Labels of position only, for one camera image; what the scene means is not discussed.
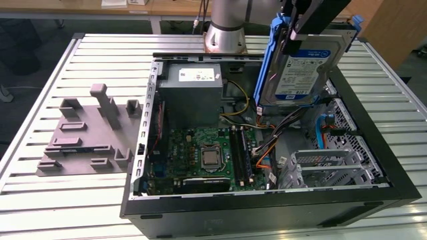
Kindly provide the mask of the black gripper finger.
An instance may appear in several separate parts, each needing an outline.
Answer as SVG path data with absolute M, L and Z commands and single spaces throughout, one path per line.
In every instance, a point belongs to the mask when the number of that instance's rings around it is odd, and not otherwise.
M 349 4 L 349 0 L 284 0 L 282 13 L 287 21 L 282 53 L 295 54 L 306 35 L 321 34 Z

